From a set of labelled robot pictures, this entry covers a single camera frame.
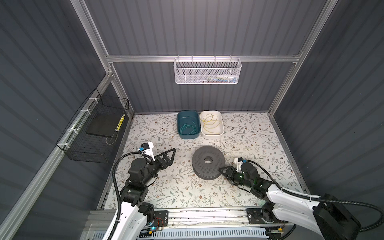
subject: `white wire basket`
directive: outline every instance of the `white wire basket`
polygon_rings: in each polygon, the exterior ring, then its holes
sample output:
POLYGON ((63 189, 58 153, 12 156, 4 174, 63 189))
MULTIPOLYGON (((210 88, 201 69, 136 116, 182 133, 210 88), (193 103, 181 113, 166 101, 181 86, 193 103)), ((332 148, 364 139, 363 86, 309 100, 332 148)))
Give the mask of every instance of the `white wire basket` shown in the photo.
POLYGON ((175 58, 175 82, 177 84, 236 84, 241 61, 239 58, 175 58))

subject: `floral pattern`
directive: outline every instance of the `floral pattern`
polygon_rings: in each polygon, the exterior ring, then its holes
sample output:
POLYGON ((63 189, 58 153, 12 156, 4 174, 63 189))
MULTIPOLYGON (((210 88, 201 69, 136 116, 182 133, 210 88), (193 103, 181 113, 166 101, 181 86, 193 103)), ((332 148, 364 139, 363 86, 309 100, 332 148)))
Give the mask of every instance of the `floral pattern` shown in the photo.
MULTIPOLYGON (((263 205, 264 201, 229 184, 222 176, 214 180, 197 177, 192 169, 193 153, 210 145, 223 152, 226 165, 235 157, 261 164, 284 187, 301 192, 297 177, 281 147, 267 113, 222 114, 224 135, 220 139, 184 140, 177 133, 176 114, 135 115, 124 153, 135 151, 140 144, 152 141, 154 154, 176 148, 174 163, 161 170, 149 186, 146 202, 155 208, 232 207, 263 205)), ((128 169, 135 156, 120 162, 116 172, 119 190, 129 177, 128 169)), ((269 179, 259 170, 261 177, 269 179)), ((116 193, 111 186, 104 209, 116 208, 116 193)))

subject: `white plastic bin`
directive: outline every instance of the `white plastic bin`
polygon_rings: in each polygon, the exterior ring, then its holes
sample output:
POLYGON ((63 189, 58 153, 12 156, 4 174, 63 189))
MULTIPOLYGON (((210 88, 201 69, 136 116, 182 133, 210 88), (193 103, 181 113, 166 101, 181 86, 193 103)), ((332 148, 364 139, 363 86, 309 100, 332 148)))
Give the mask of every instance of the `white plastic bin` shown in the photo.
POLYGON ((221 138, 224 134, 224 125, 219 111, 203 111, 200 113, 201 133, 206 139, 221 138))

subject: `gray wall panel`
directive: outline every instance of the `gray wall panel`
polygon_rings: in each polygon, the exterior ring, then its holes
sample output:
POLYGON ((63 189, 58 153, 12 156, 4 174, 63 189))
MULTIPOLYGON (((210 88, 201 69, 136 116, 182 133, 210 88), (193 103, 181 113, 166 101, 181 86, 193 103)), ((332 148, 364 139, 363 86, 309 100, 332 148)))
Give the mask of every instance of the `gray wall panel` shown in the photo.
MULTIPOLYGON (((0 2, 0 222, 105 75, 69 1, 0 2)), ((76 239, 110 165, 65 158, 14 239, 76 239)))
POLYGON ((268 110, 291 63, 243 63, 238 84, 176 84, 172 63, 114 63, 135 112, 268 110))
MULTIPOLYGON (((382 208, 383 11, 383 1, 340 0, 275 114, 312 193, 382 208)), ((362 225, 377 218, 348 208, 362 225)))
POLYGON ((324 0, 86 0, 110 55, 297 54, 324 0))

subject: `white cable tie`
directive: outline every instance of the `white cable tie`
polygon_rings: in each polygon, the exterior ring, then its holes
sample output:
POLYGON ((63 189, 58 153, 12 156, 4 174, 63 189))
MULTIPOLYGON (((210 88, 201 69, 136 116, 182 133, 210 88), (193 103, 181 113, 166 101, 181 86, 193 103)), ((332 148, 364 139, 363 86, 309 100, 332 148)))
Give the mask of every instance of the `white cable tie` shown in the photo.
POLYGON ((67 147, 70 146, 68 143, 58 143, 57 145, 65 145, 65 146, 67 146, 67 147))
POLYGON ((80 112, 82 112, 82 111, 87 111, 89 113, 89 115, 91 115, 91 112, 89 111, 89 109, 80 110, 80 112))
POLYGON ((98 98, 90 98, 90 99, 93 99, 96 101, 96 103, 99 103, 99 99, 98 98))
POLYGON ((77 131, 76 128, 67 129, 67 131, 69 131, 69 132, 74 131, 77 135, 79 135, 79 132, 77 131))

